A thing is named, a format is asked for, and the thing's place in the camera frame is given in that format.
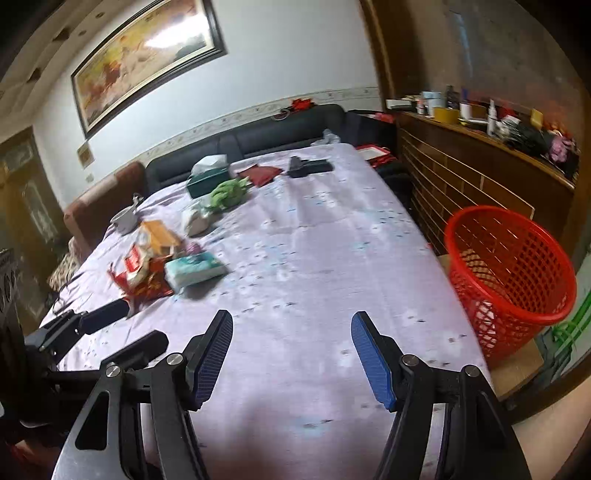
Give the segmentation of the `white plastic bottle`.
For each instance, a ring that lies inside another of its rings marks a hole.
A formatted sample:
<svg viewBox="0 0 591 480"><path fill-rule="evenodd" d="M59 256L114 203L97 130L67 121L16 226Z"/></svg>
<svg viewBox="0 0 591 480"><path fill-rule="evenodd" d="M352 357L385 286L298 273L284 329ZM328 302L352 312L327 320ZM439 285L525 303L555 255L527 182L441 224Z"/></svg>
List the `white plastic bottle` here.
<svg viewBox="0 0 591 480"><path fill-rule="evenodd" d="M488 115L487 115L487 135L495 137L497 135L497 109L493 99L489 102Z"/></svg>

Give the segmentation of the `teal cartoon tissue pack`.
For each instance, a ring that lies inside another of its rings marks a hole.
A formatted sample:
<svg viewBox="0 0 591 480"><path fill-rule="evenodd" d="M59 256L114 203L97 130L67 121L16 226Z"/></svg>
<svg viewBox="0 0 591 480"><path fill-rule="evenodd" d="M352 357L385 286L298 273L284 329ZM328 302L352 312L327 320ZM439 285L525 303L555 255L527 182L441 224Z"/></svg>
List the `teal cartoon tissue pack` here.
<svg viewBox="0 0 591 480"><path fill-rule="evenodd" d="M170 260L164 265L165 280L175 293L227 272L228 268L222 262L205 251Z"/></svg>

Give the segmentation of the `green tissue box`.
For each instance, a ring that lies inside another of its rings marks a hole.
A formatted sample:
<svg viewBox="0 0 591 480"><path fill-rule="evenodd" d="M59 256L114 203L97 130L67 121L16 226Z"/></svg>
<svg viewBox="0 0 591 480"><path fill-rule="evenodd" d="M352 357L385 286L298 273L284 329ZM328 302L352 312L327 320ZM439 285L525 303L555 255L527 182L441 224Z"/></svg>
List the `green tissue box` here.
<svg viewBox="0 0 591 480"><path fill-rule="evenodd" d="M228 156L207 155L191 168L186 190L192 199L197 199L211 193L219 184L229 179Z"/></svg>

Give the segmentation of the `wooden door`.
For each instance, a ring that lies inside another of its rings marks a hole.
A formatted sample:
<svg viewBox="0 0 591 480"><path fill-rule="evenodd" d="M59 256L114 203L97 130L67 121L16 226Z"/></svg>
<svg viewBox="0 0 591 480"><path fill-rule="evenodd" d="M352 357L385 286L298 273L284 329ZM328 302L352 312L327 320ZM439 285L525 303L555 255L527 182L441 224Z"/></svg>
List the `wooden door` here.
<svg viewBox="0 0 591 480"><path fill-rule="evenodd" d="M13 249L17 260L17 312L25 333L48 311L48 278L66 239L62 210L28 127L1 143L1 246Z"/></svg>

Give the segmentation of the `red snack wrapper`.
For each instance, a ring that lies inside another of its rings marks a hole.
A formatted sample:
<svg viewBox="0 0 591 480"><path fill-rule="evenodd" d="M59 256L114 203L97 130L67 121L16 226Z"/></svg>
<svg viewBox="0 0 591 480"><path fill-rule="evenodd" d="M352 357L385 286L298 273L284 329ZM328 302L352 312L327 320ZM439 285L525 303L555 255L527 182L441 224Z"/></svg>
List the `red snack wrapper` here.
<svg viewBox="0 0 591 480"><path fill-rule="evenodd" d="M138 303L149 302L158 298L170 296L173 291L165 280L164 265L170 257L151 257L149 271L145 279L135 288L130 289L125 278L124 261L123 266L116 270L113 265L107 269L110 280L119 288L128 300Z"/></svg>

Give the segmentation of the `green knitted cloth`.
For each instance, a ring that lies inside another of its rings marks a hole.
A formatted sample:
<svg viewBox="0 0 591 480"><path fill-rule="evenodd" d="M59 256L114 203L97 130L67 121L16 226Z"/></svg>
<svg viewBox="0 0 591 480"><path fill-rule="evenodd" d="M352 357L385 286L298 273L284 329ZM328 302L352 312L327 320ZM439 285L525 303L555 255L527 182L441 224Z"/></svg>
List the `green knitted cloth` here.
<svg viewBox="0 0 591 480"><path fill-rule="evenodd" d="M249 190L249 178L235 178L222 182L211 192L211 211L224 211L235 207Z"/></svg>

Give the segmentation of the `orange paper box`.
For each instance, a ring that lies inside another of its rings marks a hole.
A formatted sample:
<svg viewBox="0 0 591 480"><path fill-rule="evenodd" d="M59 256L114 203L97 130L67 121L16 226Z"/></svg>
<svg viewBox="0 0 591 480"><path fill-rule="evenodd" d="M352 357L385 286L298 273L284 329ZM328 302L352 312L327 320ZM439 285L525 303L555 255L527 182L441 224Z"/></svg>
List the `orange paper box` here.
<svg viewBox="0 0 591 480"><path fill-rule="evenodd" d="M142 221L136 243L155 257L173 255L180 247L180 240L162 221Z"/></svg>

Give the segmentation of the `red plastic mesh basket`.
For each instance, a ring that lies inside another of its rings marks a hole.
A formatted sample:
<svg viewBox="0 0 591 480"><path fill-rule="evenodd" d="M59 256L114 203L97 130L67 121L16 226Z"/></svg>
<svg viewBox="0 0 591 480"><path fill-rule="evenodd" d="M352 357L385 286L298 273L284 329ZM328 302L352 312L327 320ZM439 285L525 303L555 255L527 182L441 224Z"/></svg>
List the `red plastic mesh basket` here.
<svg viewBox="0 0 591 480"><path fill-rule="evenodd" d="M577 295L572 263L529 218L494 206L457 211L445 245L449 278L490 367L564 320Z"/></svg>

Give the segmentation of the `black toy gun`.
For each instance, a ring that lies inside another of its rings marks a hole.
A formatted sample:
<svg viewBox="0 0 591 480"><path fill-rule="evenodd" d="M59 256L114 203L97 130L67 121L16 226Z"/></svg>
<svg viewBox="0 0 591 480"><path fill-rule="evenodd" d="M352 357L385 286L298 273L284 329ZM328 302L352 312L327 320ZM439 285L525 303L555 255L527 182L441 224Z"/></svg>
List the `black toy gun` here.
<svg viewBox="0 0 591 480"><path fill-rule="evenodd" d="M327 159L310 160L291 156L287 175L290 178L304 178L311 174L331 172L333 169L332 163Z"/></svg>

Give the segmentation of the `white ceramic mug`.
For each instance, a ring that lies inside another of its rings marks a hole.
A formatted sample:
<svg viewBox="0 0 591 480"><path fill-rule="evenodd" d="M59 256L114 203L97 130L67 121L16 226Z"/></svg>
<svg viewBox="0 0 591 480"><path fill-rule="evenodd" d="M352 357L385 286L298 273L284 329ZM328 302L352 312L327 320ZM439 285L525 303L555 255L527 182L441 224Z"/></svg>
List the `white ceramic mug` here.
<svg viewBox="0 0 591 480"><path fill-rule="evenodd" d="M143 201L143 197L134 193L132 196L132 204L123 208L116 213L110 220L110 225L114 227L115 231L120 235L131 233L139 223L137 216L137 208Z"/></svg>

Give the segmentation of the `purple floral tablecloth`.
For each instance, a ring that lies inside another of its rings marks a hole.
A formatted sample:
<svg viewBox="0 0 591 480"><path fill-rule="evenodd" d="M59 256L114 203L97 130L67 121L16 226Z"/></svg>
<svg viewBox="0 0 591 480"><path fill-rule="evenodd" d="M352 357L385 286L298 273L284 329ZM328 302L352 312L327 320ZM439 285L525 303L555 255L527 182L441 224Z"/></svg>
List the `purple floral tablecloth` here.
<svg viewBox="0 0 591 480"><path fill-rule="evenodd" d="M351 337L356 312L425 363L485 360L434 251L353 146L297 151L328 173L249 191L199 245L228 272L82 338L60 363L93 370L152 330L179 351L226 310L233 336L192 417L214 479L370 479L393 418Z"/></svg>

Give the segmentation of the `wooden cabinet shelf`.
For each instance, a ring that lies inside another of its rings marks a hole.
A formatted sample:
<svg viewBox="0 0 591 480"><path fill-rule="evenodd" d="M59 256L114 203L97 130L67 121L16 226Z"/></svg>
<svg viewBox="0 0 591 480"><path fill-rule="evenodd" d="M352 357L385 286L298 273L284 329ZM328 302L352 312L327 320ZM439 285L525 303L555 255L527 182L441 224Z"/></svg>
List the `wooden cabinet shelf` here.
<svg viewBox="0 0 591 480"><path fill-rule="evenodd" d="M567 254L575 186L557 170L478 132L412 113L397 118L397 156L410 171L416 221L438 254L454 213L477 205L517 212L546 229Z"/></svg>

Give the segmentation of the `yellow container on shelf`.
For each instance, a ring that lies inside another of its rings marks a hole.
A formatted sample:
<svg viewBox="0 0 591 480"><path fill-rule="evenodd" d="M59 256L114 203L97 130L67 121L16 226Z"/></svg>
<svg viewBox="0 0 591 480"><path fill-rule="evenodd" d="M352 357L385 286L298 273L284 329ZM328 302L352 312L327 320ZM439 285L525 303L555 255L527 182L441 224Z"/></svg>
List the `yellow container on shelf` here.
<svg viewBox="0 0 591 480"><path fill-rule="evenodd" d="M447 107L435 107L433 109L433 118L435 121L442 124L457 125L460 121L460 110Z"/></svg>

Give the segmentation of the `black leather sofa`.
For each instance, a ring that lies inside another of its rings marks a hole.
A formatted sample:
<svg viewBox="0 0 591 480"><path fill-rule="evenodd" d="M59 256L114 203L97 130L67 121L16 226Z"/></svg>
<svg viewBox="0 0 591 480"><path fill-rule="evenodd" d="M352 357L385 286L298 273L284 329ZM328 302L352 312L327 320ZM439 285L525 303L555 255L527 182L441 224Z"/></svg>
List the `black leather sofa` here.
<svg viewBox="0 0 591 480"><path fill-rule="evenodd" d="M204 156L224 154L233 163L301 149L322 139L325 130L338 135L342 143L355 147L374 144L392 153L397 151L398 132L394 123L370 118L365 110L346 111L337 104L315 106L283 120L266 117L249 122L157 157L145 168L146 193L151 195L186 180L193 164Z"/></svg>

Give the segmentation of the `red white cigarette pack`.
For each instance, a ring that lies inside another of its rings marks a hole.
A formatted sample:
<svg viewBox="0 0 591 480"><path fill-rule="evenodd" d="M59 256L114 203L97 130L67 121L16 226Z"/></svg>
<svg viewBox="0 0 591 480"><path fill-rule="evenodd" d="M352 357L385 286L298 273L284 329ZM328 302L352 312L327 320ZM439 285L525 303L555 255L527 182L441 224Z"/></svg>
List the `red white cigarette pack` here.
<svg viewBox="0 0 591 480"><path fill-rule="evenodd" d="M134 243L124 256L123 261L127 285L133 289L147 276L150 262L149 252Z"/></svg>

